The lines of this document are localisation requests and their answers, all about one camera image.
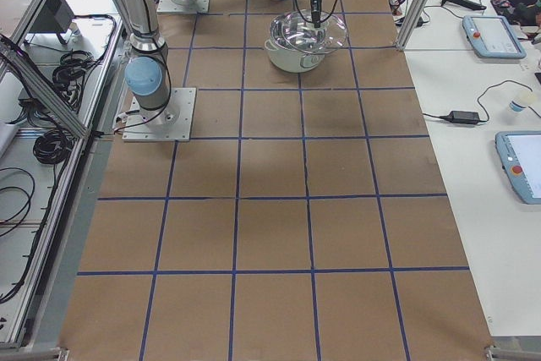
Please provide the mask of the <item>glass pot lid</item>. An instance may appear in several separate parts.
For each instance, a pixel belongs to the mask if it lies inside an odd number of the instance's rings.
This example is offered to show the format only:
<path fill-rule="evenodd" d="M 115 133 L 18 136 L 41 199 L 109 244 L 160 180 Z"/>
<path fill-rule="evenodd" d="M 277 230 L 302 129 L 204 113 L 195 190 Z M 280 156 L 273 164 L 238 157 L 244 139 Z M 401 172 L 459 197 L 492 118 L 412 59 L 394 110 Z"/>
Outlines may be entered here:
<path fill-rule="evenodd" d="M 270 38 L 279 46 L 307 54 L 325 55 L 346 45 L 347 27 L 341 19 L 323 13 L 316 28 L 309 17 L 308 10 L 277 16 L 270 24 Z"/>

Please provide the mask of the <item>pale green cooking pot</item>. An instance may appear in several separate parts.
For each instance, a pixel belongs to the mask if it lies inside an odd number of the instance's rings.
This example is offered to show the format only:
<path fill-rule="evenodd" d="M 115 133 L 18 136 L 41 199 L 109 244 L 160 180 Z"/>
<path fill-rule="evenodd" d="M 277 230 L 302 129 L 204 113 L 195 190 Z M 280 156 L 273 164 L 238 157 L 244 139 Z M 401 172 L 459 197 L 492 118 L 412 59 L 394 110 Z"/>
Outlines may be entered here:
<path fill-rule="evenodd" d="M 279 69 L 288 73 L 300 74 L 316 68 L 325 58 L 325 55 L 307 54 L 279 46 L 275 40 L 269 38 L 265 41 L 265 50 L 270 61 Z"/>

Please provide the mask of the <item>black handheld device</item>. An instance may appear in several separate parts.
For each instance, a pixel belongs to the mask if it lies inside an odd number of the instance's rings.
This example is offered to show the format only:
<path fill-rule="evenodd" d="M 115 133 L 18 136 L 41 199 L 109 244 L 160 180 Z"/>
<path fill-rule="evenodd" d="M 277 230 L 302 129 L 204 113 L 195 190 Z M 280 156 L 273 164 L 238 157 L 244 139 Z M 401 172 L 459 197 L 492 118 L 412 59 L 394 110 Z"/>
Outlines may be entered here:
<path fill-rule="evenodd" d="M 446 3 L 455 4 L 460 7 L 472 10 L 472 11 L 482 11 L 487 8 L 482 3 L 476 3 L 472 0 L 441 0 L 440 1 L 441 6 L 444 6 Z"/>

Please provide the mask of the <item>upper teach pendant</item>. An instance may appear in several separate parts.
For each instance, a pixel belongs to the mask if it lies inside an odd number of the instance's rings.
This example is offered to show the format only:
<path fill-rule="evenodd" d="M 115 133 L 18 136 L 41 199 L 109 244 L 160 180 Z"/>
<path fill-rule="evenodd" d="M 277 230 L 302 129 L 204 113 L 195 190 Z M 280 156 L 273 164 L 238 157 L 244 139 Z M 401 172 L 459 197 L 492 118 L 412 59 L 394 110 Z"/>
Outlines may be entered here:
<path fill-rule="evenodd" d="M 462 18 L 462 28 L 478 57 L 523 59 L 527 56 L 511 26 L 502 16 L 467 15 Z"/>

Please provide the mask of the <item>teach pendant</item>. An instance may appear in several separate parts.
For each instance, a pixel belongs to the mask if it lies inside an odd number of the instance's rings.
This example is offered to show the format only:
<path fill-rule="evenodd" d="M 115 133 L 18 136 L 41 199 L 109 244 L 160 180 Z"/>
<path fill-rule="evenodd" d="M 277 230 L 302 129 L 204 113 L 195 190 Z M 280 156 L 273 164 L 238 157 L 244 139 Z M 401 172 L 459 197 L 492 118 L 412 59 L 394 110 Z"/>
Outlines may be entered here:
<path fill-rule="evenodd" d="M 478 57 L 523 59 L 527 56 L 511 26 L 502 16 L 467 15 L 462 18 L 462 28 Z"/>
<path fill-rule="evenodd" d="M 540 132 L 502 131 L 495 148 L 512 189 L 522 202 L 540 204 Z"/>

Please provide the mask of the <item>black power brick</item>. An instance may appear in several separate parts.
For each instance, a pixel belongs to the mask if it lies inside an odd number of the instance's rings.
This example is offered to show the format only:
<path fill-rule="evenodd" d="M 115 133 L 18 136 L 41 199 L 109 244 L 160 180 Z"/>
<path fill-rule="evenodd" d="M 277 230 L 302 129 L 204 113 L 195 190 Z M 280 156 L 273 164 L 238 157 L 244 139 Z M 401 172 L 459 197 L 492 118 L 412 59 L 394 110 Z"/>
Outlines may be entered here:
<path fill-rule="evenodd" d="M 450 123 L 477 125 L 482 122 L 477 112 L 450 111 L 447 119 Z"/>

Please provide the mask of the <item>white paper cup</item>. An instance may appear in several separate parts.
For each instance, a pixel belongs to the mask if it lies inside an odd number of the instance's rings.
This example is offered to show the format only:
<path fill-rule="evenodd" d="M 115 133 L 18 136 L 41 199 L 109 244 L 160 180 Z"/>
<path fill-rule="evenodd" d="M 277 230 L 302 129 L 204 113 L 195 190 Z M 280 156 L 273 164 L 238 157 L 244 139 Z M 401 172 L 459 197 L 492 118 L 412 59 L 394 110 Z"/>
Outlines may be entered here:
<path fill-rule="evenodd" d="M 509 108 L 513 112 L 523 112 L 525 109 L 530 107 L 536 100 L 537 97 L 533 91 L 522 90 L 511 99 L 509 103 Z"/>

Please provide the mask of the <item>lower teach pendant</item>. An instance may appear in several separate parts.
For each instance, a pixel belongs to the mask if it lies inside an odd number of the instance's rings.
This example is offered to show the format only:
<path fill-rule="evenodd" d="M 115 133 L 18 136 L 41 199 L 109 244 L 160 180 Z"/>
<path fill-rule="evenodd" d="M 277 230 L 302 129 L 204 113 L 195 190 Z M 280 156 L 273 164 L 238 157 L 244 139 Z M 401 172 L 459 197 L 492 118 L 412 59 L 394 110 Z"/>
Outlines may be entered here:
<path fill-rule="evenodd" d="M 495 148 L 512 189 L 522 202 L 540 204 L 540 132 L 502 131 Z"/>

